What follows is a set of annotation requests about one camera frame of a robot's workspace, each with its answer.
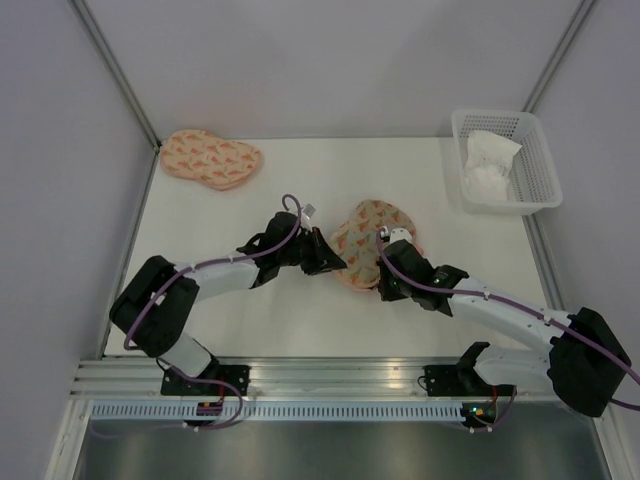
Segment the floral mesh laundry bag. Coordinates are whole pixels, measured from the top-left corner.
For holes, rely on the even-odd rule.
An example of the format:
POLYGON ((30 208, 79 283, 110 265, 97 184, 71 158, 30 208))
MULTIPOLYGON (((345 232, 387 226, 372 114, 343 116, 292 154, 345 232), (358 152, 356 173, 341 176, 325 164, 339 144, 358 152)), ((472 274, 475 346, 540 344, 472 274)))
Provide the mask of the floral mesh laundry bag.
POLYGON ((368 291, 379 284, 376 233, 381 227, 406 229, 412 243, 421 254, 424 253, 417 243, 416 226, 407 214, 383 200, 361 201, 328 240, 331 249, 347 265, 346 269, 334 271, 334 274, 352 290, 368 291))

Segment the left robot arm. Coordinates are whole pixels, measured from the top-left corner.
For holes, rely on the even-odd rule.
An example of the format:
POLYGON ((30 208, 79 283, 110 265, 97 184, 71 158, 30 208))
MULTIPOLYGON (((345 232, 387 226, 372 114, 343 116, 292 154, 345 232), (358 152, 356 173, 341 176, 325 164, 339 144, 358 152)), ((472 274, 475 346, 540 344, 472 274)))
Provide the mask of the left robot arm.
POLYGON ((188 389, 206 396, 217 387, 219 362, 184 332, 194 304, 261 287, 289 266, 314 276, 343 270, 347 264, 318 228, 303 226, 292 213, 278 212, 265 231, 226 258, 180 265, 160 255, 150 257, 111 306, 109 319, 125 334, 127 349, 136 348, 180 371, 188 389))

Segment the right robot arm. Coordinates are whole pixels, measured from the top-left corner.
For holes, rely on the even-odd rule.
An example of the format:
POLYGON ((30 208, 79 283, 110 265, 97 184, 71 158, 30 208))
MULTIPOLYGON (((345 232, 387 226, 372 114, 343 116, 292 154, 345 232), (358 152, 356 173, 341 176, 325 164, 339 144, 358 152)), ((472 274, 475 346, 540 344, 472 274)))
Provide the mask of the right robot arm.
POLYGON ((488 387, 553 396, 574 411, 599 417, 616 403, 625 378, 639 375, 598 312, 575 313, 527 304, 491 290, 466 271, 434 267, 408 240, 395 234, 376 240, 380 296, 411 299, 427 311, 478 323, 520 343, 509 349, 478 341, 456 364, 459 388, 478 395, 488 387))

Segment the white bra in basket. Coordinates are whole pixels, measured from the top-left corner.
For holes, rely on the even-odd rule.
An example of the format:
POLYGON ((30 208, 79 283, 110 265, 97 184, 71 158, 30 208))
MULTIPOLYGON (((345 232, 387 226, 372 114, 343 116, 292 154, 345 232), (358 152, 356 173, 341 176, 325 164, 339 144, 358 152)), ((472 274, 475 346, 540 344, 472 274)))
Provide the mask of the white bra in basket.
POLYGON ((464 166, 470 196, 482 201, 506 201, 509 175, 521 148, 521 144, 489 131, 471 131, 464 166))

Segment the white perforated plastic basket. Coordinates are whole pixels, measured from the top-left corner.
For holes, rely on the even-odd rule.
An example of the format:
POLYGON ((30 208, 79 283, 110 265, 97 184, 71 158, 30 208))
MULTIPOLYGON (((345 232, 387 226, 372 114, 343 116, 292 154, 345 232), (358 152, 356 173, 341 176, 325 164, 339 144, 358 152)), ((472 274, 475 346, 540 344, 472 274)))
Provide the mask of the white perforated plastic basket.
POLYGON ((451 127, 466 211, 524 216, 562 203, 555 164, 535 115, 456 110, 451 127))

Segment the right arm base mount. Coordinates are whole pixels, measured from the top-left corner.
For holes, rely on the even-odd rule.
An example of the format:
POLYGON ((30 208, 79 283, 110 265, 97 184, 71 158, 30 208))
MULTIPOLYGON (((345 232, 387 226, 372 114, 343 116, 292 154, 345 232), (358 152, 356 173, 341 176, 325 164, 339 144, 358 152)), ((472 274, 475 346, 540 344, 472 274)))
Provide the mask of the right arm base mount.
POLYGON ((426 365, 416 379, 417 386, 429 397, 483 398, 510 397, 515 386, 490 384, 473 367, 459 365, 426 365))

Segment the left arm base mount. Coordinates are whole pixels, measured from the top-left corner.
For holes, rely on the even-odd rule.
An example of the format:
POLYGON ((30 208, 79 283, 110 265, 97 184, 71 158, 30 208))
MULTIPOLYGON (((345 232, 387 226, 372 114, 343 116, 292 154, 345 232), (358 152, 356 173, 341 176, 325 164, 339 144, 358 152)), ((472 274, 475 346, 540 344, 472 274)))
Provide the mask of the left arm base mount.
POLYGON ((226 415, 225 401, 244 396, 250 383, 248 365, 217 365, 205 369, 198 377, 185 377, 174 368, 164 370, 160 393, 162 396, 198 398, 197 416, 226 415))

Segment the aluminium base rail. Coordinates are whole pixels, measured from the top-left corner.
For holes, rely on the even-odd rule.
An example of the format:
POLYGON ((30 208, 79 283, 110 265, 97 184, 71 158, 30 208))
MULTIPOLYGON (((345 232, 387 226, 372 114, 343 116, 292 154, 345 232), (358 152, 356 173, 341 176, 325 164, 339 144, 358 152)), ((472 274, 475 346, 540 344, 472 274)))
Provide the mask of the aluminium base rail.
MULTIPOLYGON (((454 357, 222 357, 249 367, 250 399, 272 401, 420 401, 416 379, 426 365, 454 364, 454 357)), ((82 361, 70 394, 76 399, 151 400, 161 397, 164 374, 143 357, 82 361)))

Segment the left aluminium frame post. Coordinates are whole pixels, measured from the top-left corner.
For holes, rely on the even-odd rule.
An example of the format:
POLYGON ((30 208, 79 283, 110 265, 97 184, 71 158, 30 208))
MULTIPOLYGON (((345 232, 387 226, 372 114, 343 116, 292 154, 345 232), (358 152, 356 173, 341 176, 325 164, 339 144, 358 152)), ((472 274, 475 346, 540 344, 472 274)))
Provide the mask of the left aluminium frame post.
POLYGON ((138 126, 142 130, 147 143, 154 152, 158 152, 161 140, 158 137, 148 115, 140 103, 134 89, 120 65, 109 41, 97 21, 89 3, 85 0, 69 0, 68 5, 79 20, 85 34, 106 67, 110 77, 121 94, 126 106, 133 114, 138 126))

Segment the aluminium frame post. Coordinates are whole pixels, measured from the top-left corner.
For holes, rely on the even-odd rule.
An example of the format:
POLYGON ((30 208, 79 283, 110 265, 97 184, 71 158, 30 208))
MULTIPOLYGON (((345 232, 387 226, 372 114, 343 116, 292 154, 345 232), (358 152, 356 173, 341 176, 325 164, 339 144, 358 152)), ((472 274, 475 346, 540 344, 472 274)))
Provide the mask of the aluminium frame post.
POLYGON ((142 130, 147 143, 154 152, 158 152, 161 140, 158 137, 148 115, 140 103, 134 89, 120 65, 109 41, 97 21, 89 3, 85 0, 69 0, 68 5, 79 20, 85 34, 106 67, 110 77, 121 94, 126 106, 133 114, 138 126, 142 130))
POLYGON ((577 42, 579 35, 599 4, 600 1, 598 0, 580 0, 578 2, 575 11, 525 100, 522 107, 523 112, 534 114, 537 111, 555 76, 567 59, 570 50, 577 42))

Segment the right aluminium frame post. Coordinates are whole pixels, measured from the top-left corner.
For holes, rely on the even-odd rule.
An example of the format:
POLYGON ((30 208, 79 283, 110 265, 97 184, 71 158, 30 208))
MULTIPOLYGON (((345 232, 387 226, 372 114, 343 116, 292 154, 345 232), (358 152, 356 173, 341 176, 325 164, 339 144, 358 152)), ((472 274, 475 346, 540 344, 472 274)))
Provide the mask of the right aluminium frame post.
POLYGON ((580 0, 578 2, 575 11, 525 100, 522 107, 523 112, 534 114, 537 111, 555 76, 567 59, 570 50, 577 42, 579 35, 599 4, 600 1, 598 0, 580 0))

